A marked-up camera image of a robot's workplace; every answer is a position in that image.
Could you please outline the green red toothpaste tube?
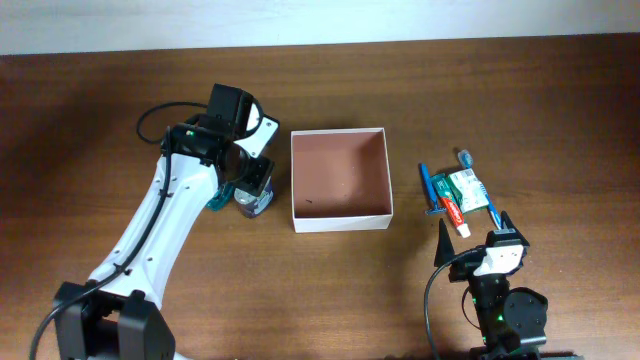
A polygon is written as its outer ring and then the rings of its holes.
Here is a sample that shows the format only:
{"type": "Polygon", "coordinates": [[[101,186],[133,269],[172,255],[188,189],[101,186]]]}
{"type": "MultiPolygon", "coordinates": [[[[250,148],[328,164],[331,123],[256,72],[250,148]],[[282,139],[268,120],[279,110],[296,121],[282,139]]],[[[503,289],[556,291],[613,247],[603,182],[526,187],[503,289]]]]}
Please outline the green red toothpaste tube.
{"type": "Polygon", "coordinates": [[[463,214],[457,204],[453,190],[446,180],[444,174],[437,174],[432,177],[431,183],[444,205],[446,212],[456,228],[458,234],[463,238],[471,236],[468,224],[465,222],[463,214]]]}

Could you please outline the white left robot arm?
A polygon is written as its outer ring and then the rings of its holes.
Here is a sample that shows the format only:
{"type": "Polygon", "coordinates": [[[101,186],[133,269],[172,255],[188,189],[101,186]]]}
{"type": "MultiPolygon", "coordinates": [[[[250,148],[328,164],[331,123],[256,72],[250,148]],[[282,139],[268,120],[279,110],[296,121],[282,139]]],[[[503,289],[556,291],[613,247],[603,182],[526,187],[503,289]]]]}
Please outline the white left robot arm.
{"type": "Polygon", "coordinates": [[[63,359],[177,359],[161,313],[173,266],[202,210],[224,191],[262,195],[279,130],[250,93],[213,86],[199,113],[166,129],[152,182],[123,235],[83,284],[63,283],[31,343],[55,325],[63,359]]]}

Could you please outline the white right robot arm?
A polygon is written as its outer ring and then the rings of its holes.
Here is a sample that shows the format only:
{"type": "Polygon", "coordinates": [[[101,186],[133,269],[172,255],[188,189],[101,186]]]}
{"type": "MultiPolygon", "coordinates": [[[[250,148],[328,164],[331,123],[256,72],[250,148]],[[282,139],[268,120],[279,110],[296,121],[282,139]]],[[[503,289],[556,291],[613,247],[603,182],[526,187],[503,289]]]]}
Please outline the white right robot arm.
{"type": "Polygon", "coordinates": [[[445,270],[451,283],[466,282],[466,294],[472,296],[483,345],[469,351],[471,359],[577,359],[571,352],[543,353],[547,343],[548,299],[527,288],[512,288],[508,278],[524,265],[529,241],[513,224],[506,212],[501,225],[487,233],[482,245],[457,253],[443,220],[438,223],[435,271],[424,291],[424,321],[433,357],[440,357],[431,329],[430,291],[445,270]]]}

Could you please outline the teal mouthwash bottle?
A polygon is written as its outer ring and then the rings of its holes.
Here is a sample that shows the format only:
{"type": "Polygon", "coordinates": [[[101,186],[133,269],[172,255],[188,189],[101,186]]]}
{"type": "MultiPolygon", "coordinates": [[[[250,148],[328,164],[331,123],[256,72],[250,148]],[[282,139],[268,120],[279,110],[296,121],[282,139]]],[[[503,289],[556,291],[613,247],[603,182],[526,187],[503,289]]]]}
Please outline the teal mouthwash bottle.
{"type": "Polygon", "coordinates": [[[222,210],[232,199],[235,187],[232,184],[221,186],[205,207],[213,212],[222,210]]]}

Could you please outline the purple spray bottle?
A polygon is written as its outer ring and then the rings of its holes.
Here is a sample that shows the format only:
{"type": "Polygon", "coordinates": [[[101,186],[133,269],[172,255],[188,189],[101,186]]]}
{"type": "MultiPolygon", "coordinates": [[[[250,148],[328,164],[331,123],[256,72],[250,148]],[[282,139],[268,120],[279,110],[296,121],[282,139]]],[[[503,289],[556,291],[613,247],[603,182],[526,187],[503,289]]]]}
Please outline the purple spray bottle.
{"type": "Polygon", "coordinates": [[[236,189],[234,200],[240,212],[247,218],[255,218],[262,214],[274,198],[272,178],[269,178],[259,196],[253,196],[246,191],[236,189]]]}

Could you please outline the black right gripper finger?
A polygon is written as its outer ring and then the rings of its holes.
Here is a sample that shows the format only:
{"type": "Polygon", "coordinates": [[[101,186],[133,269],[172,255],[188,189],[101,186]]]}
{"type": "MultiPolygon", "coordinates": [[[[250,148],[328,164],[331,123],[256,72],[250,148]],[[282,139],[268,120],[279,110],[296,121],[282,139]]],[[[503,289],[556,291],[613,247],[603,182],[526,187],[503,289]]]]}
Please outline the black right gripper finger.
{"type": "Polygon", "coordinates": [[[511,218],[509,217],[506,211],[501,212],[500,220],[501,220],[501,231],[503,233],[510,233],[510,234],[518,233],[517,227],[514,225],[513,221],[511,220],[511,218]]]}
{"type": "Polygon", "coordinates": [[[455,250],[450,239],[447,225],[443,219],[438,222],[438,242],[434,258],[434,266],[440,267],[455,257],[455,250]]]}

